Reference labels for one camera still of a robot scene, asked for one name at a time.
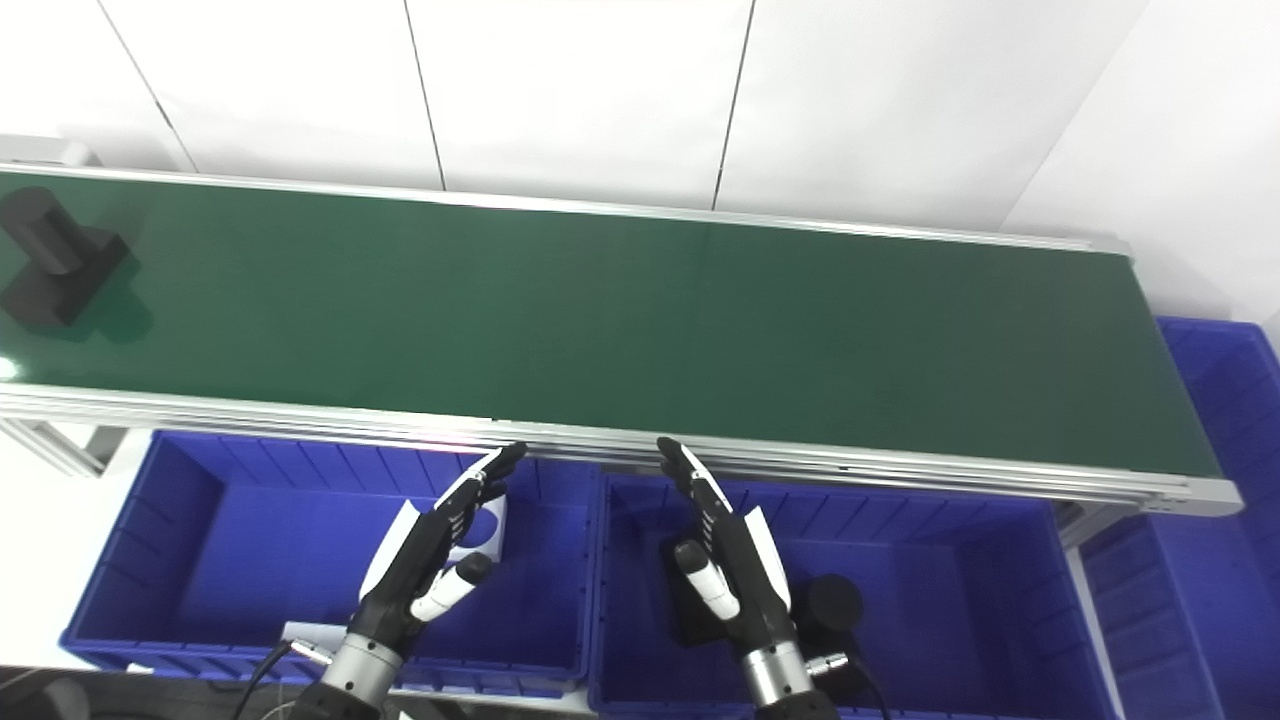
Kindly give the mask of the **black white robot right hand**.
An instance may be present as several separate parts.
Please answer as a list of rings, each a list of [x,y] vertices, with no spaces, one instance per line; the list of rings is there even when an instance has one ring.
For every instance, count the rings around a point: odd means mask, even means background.
[[[703,625],[719,628],[736,660],[794,643],[797,634],[785,577],[776,582],[765,568],[754,525],[735,512],[721,484],[687,446],[669,437],[655,443],[663,471],[695,507],[692,534],[676,541],[669,556],[678,585],[690,589],[710,616]]]

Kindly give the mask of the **black white robot left hand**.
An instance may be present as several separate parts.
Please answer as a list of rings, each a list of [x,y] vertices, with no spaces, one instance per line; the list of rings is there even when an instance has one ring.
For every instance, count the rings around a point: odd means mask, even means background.
[[[449,555],[476,511],[506,495],[506,478],[526,452],[525,442],[513,442],[486,454],[417,515],[385,571],[360,600],[349,633],[408,659],[424,628],[488,579],[494,561],[485,553],[474,551],[456,562]]]

